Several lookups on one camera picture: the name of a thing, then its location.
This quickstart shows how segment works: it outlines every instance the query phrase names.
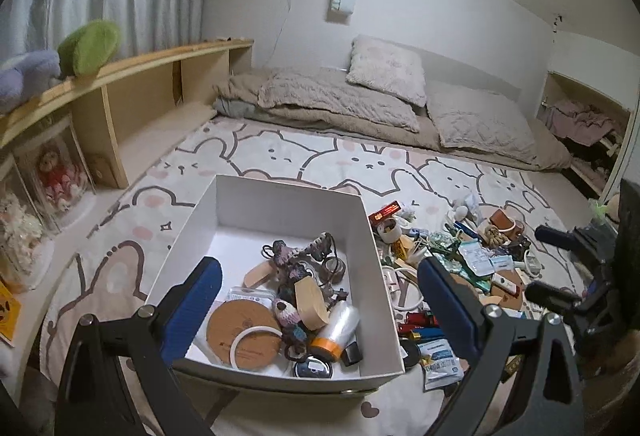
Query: transparent plastic case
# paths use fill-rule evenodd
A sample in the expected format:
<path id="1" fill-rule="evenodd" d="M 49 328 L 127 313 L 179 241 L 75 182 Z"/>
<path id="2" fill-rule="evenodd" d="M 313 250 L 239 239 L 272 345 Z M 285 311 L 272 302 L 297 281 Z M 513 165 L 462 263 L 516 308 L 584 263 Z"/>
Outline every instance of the transparent plastic case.
<path id="1" fill-rule="evenodd" d="M 94 183 L 70 115 L 26 140 L 14 154 L 37 209 L 52 229 L 70 226 L 91 209 Z"/>
<path id="2" fill-rule="evenodd" d="M 0 164 L 0 276 L 13 293 L 34 289 L 53 256 L 53 241 L 13 156 Z"/>

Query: white wall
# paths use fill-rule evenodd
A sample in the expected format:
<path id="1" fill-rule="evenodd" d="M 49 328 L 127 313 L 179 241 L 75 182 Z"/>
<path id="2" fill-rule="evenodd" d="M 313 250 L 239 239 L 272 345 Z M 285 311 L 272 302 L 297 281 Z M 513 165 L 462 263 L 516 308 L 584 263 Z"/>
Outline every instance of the white wall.
<path id="1" fill-rule="evenodd" d="M 514 86 L 534 113 L 552 34 L 512 0 L 358 0 L 348 23 L 328 21 L 329 0 L 205 0 L 203 37 L 255 39 L 254 66 L 348 67 L 358 34 L 384 38 L 462 62 Z"/>
<path id="2" fill-rule="evenodd" d="M 629 110 L 636 108 L 640 56 L 596 38 L 558 32 L 549 70 L 593 87 Z"/>

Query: doll in red clothing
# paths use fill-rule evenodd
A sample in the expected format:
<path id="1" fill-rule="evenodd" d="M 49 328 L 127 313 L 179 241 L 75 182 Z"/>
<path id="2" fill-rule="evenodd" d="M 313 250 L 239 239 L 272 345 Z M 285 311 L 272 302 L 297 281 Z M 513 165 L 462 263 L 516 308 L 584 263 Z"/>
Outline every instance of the doll in red clothing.
<path id="1" fill-rule="evenodd" d="M 40 156 L 38 177 L 44 187 L 47 202 L 54 210 L 60 212 L 66 212 L 71 207 L 76 198 L 82 195 L 87 184 L 86 174 L 79 165 L 63 165 L 60 153 L 50 148 Z"/>

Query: green plush toy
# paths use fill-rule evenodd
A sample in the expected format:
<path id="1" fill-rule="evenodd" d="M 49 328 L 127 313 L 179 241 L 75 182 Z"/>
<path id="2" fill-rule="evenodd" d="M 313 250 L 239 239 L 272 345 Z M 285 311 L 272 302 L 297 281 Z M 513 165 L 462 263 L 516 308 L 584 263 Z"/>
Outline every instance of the green plush toy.
<path id="1" fill-rule="evenodd" d="M 115 22 L 96 20 L 78 28 L 58 46 L 62 76 L 95 74 L 120 45 Z"/>

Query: pile of small items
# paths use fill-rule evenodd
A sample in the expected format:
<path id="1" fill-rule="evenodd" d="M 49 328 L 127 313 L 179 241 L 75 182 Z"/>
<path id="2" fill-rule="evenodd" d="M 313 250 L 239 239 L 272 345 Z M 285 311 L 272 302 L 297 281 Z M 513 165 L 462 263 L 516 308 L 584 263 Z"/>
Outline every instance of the pile of small items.
<path id="1" fill-rule="evenodd" d="M 425 302 L 428 297 L 419 294 L 417 267 L 432 255 L 455 281 L 477 292 L 483 305 L 499 304 L 507 314 L 523 317 L 523 283 L 515 269 L 531 278 L 540 277 L 542 270 L 530 251 L 530 240 L 523 235 L 524 225 L 500 209 L 483 219 L 474 193 L 454 202 L 442 231 L 415 228 L 413 209 L 397 201 L 371 214 L 369 222 L 396 314 L 405 369 L 420 363 L 425 391 L 455 384 L 462 380 L 463 369 Z M 408 306 L 402 303 L 407 297 L 406 288 L 401 291 L 403 281 L 414 285 L 419 295 Z"/>
<path id="2" fill-rule="evenodd" d="M 235 369 L 258 369 L 275 359 L 282 340 L 292 374 L 300 378 L 331 378 L 338 359 L 347 367 L 361 361 L 352 341 L 358 310 L 348 304 L 348 291 L 334 289 L 346 265 L 333 236 L 324 232 L 304 248 L 274 241 L 262 247 L 262 256 L 266 260 L 245 275 L 243 286 L 231 288 L 211 313 L 208 350 Z M 275 294 L 257 289 L 269 282 Z"/>

